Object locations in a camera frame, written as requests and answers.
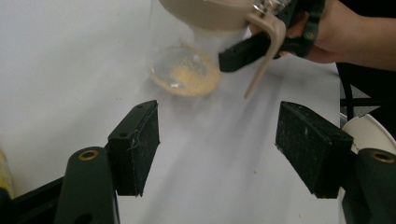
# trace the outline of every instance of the transparent container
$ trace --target transparent container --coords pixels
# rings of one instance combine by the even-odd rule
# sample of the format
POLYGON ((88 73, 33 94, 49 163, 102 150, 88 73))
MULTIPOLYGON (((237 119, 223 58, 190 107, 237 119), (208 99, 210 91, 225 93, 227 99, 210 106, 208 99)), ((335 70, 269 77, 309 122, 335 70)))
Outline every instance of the transparent container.
POLYGON ((202 96, 220 83, 218 54, 241 41, 251 0, 152 0, 146 63, 174 94, 202 96))

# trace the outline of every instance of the beige lid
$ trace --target beige lid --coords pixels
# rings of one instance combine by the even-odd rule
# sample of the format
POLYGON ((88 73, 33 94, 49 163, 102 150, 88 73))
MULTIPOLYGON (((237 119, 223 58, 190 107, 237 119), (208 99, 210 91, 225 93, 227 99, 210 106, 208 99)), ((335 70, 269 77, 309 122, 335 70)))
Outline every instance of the beige lid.
POLYGON ((247 27, 245 16, 253 0, 160 0, 180 20, 204 29, 237 30, 247 27))

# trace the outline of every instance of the tabletop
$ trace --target tabletop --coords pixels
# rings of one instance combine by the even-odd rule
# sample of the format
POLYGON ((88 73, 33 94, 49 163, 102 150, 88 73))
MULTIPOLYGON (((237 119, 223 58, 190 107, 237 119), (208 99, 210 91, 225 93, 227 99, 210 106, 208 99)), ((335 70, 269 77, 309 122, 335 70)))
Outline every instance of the tabletop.
POLYGON ((157 100, 161 143, 143 197, 119 197, 120 223, 338 223, 276 149, 281 101, 339 125, 334 64, 294 56, 225 74, 207 96, 176 96, 145 70, 150 2, 0 1, 0 148, 17 195, 103 147, 135 106, 157 100))

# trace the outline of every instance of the yellow object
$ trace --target yellow object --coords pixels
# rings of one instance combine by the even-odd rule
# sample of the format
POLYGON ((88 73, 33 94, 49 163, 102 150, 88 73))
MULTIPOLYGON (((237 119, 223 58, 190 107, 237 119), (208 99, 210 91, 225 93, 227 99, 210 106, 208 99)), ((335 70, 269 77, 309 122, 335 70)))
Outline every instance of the yellow object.
POLYGON ((0 150, 0 188, 8 191, 9 197, 14 198, 14 180, 7 166, 6 155, 0 150))

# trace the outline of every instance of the beige handle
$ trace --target beige handle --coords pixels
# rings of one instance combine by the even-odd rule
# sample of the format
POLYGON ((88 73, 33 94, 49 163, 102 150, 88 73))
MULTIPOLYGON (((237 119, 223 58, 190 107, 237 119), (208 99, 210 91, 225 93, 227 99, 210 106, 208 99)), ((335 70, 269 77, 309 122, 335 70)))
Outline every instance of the beige handle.
POLYGON ((249 97, 253 89, 262 78, 262 75, 264 74, 270 62, 276 56, 286 36, 285 23, 272 14, 263 15, 259 11, 251 12, 247 14, 247 20, 262 28, 264 32, 269 35, 271 45, 268 48, 255 77, 250 81, 250 85, 245 92, 245 99, 249 97))

